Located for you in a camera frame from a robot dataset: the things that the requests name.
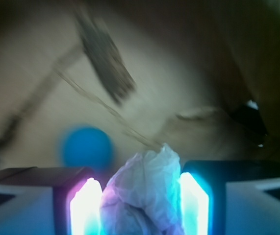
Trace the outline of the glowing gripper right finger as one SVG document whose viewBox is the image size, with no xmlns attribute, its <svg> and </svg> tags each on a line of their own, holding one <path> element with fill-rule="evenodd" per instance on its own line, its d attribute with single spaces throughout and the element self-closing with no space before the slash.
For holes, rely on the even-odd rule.
<svg viewBox="0 0 280 235">
<path fill-rule="evenodd" d="M 280 163 L 192 160 L 180 185 L 187 235 L 280 235 Z"/>
</svg>

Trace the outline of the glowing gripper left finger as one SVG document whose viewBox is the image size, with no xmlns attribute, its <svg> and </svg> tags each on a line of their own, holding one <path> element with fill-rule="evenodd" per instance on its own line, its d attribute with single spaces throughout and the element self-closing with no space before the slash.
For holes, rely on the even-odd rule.
<svg viewBox="0 0 280 235">
<path fill-rule="evenodd" d="M 88 167 L 0 170 L 0 235 L 100 235 L 101 196 Z"/>
</svg>

